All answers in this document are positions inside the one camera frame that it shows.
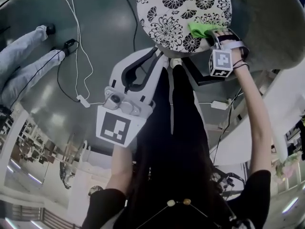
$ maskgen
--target wrist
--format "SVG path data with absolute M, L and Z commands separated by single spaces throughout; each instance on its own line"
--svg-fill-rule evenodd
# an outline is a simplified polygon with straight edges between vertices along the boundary
M 241 67 L 237 67 L 237 68 L 233 69 L 233 71 L 234 71 L 235 75 L 238 77 L 245 73 L 249 73 L 249 68 L 247 65 L 243 65 Z

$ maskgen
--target gray floor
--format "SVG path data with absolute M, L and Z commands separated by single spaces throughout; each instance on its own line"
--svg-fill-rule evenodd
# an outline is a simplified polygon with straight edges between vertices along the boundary
M 125 0 L 74 0 L 76 12 L 81 25 L 82 43 L 94 67 L 94 74 L 87 81 L 91 92 L 89 102 L 103 102 L 103 91 L 113 66 L 132 53 L 132 35 L 135 22 Z M 134 9 L 136 0 L 130 0 Z M 247 12 L 244 2 L 232 0 L 232 29 L 243 37 L 247 31 Z M 0 9 L 0 28 L 11 26 L 0 36 L 0 45 L 7 40 L 16 39 L 33 30 L 36 26 L 52 22 L 57 33 L 51 36 L 41 47 L 22 64 L 38 59 L 53 46 L 62 46 L 70 38 L 77 38 L 76 22 L 64 0 L 13 0 Z M 136 37 L 137 50 L 153 46 L 152 40 L 139 27 Z M 208 74 L 207 62 L 209 52 L 192 58 L 203 74 Z M 63 89 L 76 97 L 74 90 L 76 80 L 75 56 L 67 58 L 62 66 L 59 81 Z M 80 94 L 87 95 L 83 79 L 91 71 L 85 55 L 79 55 Z M 22 105 L 30 112 L 38 126 L 58 146 L 64 147 L 69 137 L 75 133 L 75 142 L 87 139 L 89 144 L 103 152 L 109 153 L 112 145 L 95 137 L 96 109 L 93 105 L 85 109 L 81 104 L 72 102 L 59 89 L 56 81 L 57 68 L 52 69 L 23 98 Z M 233 97 L 239 89 L 236 80 L 198 87 L 194 84 L 200 102 L 213 100 L 225 101 Z M 202 105 L 205 121 L 219 124 L 226 118 L 227 112 Z M 220 132 L 210 134 L 212 144 Z

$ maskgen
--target black shirt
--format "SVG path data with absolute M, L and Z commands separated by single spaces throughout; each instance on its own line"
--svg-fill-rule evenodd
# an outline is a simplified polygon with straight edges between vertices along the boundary
M 270 204 L 270 182 L 271 174 L 267 170 L 257 171 L 252 174 L 246 182 L 241 195 L 227 202 L 238 219 L 250 219 L 256 229 L 263 228 L 267 219 Z M 149 194 L 149 197 L 142 198 L 141 208 L 134 213 L 132 201 L 120 214 L 114 224 L 114 228 L 137 228 L 147 221 L 162 208 L 166 207 L 166 201 L 161 198 L 162 186 Z M 192 204 L 196 207 L 207 204 L 205 196 L 192 198 Z M 215 220 L 222 228 L 230 228 L 228 214 L 222 209 L 226 206 L 221 203 L 220 196 L 213 203 L 217 211 L 215 218 L 206 218 L 191 206 L 177 204 L 166 208 L 152 220 L 141 227 L 146 228 L 213 228 Z M 100 229 L 108 220 L 118 214 L 125 206 L 126 196 L 116 189 L 106 189 L 92 194 L 87 217 L 82 229 Z

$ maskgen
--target wire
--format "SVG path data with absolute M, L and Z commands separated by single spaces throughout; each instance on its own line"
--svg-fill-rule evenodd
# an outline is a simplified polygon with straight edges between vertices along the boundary
M 217 155 L 218 146 L 219 146 L 219 144 L 220 144 L 220 141 L 221 141 L 221 139 L 222 139 L 224 133 L 226 132 L 226 130 L 229 128 L 230 123 L 231 123 L 230 119 L 231 119 L 231 113 L 232 113 L 232 106 L 233 106 L 233 103 L 234 103 L 234 101 L 237 99 L 237 97 L 240 95 L 240 92 L 241 92 L 241 91 L 242 91 L 242 89 L 240 89 L 240 90 L 238 91 L 238 93 L 235 95 L 234 99 L 233 99 L 232 102 L 230 103 L 230 109 L 229 109 L 229 114 L 228 114 L 228 125 L 227 125 L 227 127 L 223 130 L 222 134 L 220 135 L 220 137 L 219 137 L 219 139 L 218 139 L 217 147 L 216 147 L 216 149 L 214 149 L 214 150 L 216 150 L 216 152 L 215 152 L 215 156 L 214 156 L 214 160 L 213 160 L 213 165 L 215 164 L 215 159 L 216 159 L 216 155 Z
M 61 91 L 62 91 L 68 98 L 70 98 L 73 102 L 79 103 L 80 100 L 77 100 L 77 101 L 74 100 L 74 99 L 71 98 L 68 94 L 66 94 L 65 91 L 62 89 L 61 84 L 59 83 L 59 70 L 60 70 L 60 68 L 61 68 L 61 63 L 60 63 L 60 65 L 58 66 L 58 69 L 57 69 L 57 84 L 58 84 L 59 88 L 60 88 Z
M 148 221 L 150 221 L 152 218 L 154 218 L 155 216 L 157 216 L 158 214 L 160 214 L 163 210 L 165 210 L 168 206 L 164 207 L 163 209 L 161 209 L 157 214 L 155 214 L 154 216 L 150 217 L 147 221 L 145 221 L 143 224 L 139 225 L 136 229 L 140 228 L 141 226 L 143 226 L 144 224 L 146 224 Z
M 199 104 L 209 104 L 209 105 L 212 105 L 212 103 L 202 103 L 202 102 L 200 102 Z
M 130 1 L 129 1 L 129 0 L 126 0 L 126 1 L 127 1 L 127 3 L 128 3 L 128 6 L 129 6 L 130 10 L 132 11 L 132 15 L 133 15 L 134 21 L 135 21 L 135 29 L 134 29 L 134 35 L 133 35 L 133 41 L 132 41 L 133 51 L 135 52 L 135 51 L 136 51 L 136 49 L 135 49 L 135 37 L 136 37 L 136 35 L 137 35 L 137 31 L 138 31 L 138 26 L 139 26 L 139 24 L 138 24 L 137 16 L 135 15 L 135 13 L 134 13 L 134 11 L 133 11 L 133 8 L 132 8 L 132 5 L 131 5 Z M 145 74 L 147 74 L 147 72 L 144 70 L 144 68 L 142 67 L 142 65 L 140 66 L 140 68 L 144 71 Z
M 82 43 L 81 43 L 81 28 L 80 28 L 79 21 L 78 21 L 78 19 L 77 19 L 77 17 L 76 17 L 75 6 L 74 6 L 74 0 L 71 0 L 73 9 L 72 9 L 71 5 L 69 4 L 68 0 L 66 0 L 66 2 L 67 2 L 67 4 L 68 4 L 68 6 L 69 6 L 69 8 L 70 8 L 70 10 L 71 10 L 71 12 L 72 12 L 74 18 L 75 18 L 75 21 L 76 21 L 76 24 L 77 24 L 77 41 L 79 41 L 79 44 L 80 44 L 80 46 L 81 46 L 81 50 L 82 50 L 83 53 L 86 55 L 87 60 L 88 60 L 88 62 L 89 62 L 89 64 L 90 64 L 90 67 L 91 67 L 91 73 L 84 79 L 84 85 L 85 85 L 85 87 L 86 87 L 86 89 L 87 89 L 87 92 L 88 92 L 88 97 L 85 98 L 85 100 L 87 100 L 87 99 L 90 97 L 90 91 L 89 91 L 89 89 L 88 89 L 88 87 L 87 87 L 86 80 L 93 74 L 94 69 L 93 69 L 93 66 L 92 66 L 92 64 L 91 64 L 91 61 L 90 61 L 90 58 L 89 58 L 88 54 L 86 53 L 86 51 L 85 51 L 84 48 L 82 47 Z M 76 84 L 75 84 L 75 92 L 76 92 L 77 95 L 79 95 L 78 92 L 77 92 L 77 82 L 78 82 L 78 76 L 79 76 L 78 65 L 77 65 L 77 59 L 78 59 L 78 49 L 76 50 L 76 57 L 75 57 L 75 63 L 76 63 Z
M 102 103 L 92 103 L 92 104 L 104 104 L 105 102 L 102 102 Z M 90 104 L 90 105 L 92 105 L 92 104 Z
M 31 80 L 33 80 L 33 78 L 37 75 L 37 73 L 44 67 L 46 66 L 46 64 L 48 62 L 50 62 L 56 55 L 58 55 L 60 52 L 62 52 L 62 50 L 60 50 L 58 53 L 56 53 L 53 57 L 51 57 L 33 76 L 32 78 L 30 78 L 30 80 L 28 81 L 28 83 L 26 83 L 26 85 L 24 86 L 24 88 L 20 91 L 20 93 L 18 94 L 17 98 L 15 99 L 15 101 L 10 105 L 10 110 L 13 107 L 13 105 L 16 103 L 16 101 L 18 100 L 20 94 L 23 92 L 23 90 L 29 85 L 29 83 L 31 82 Z

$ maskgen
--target person's leg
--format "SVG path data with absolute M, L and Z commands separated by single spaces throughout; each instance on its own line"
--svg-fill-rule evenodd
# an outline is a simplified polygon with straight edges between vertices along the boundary
M 172 135 L 169 89 L 168 73 L 163 68 L 153 96 L 156 107 L 137 135 L 135 160 L 139 170 L 136 183 L 147 179 L 150 167 L 153 167 L 154 172 L 163 167 L 163 162 L 159 162 L 160 158 L 168 153 L 168 143 Z
M 169 102 L 169 79 L 165 68 L 162 69 L 153 100 L 156 104 L 151 116 L 138 134 L 138 142 L 156 142 L 171 135 L 171 106 Z
M 194 103 L 193 88 L 181 65 L 174 67 L 173 80 L 174 137 L 190 143 L 200 140 L 207 146 L 204 125 Z
M 18 38 L 0 52 L 0 92 L 19 64 L 29 56 L 35 47 L 48 38 L 48 34 L 54 34 L 54 32 L 54 25 L 50 25 L 50 27 L 41 25 L 36 30 Z
M 36 62 L 17 70 L 3 88 L 1 95 L 3 105 L 10 108 L 17 98 L 17 101 L 21 100 L 41 77 L 51 68 L 59 65 L 64 58 L 65 53 L 63 51 L 53 50 Z

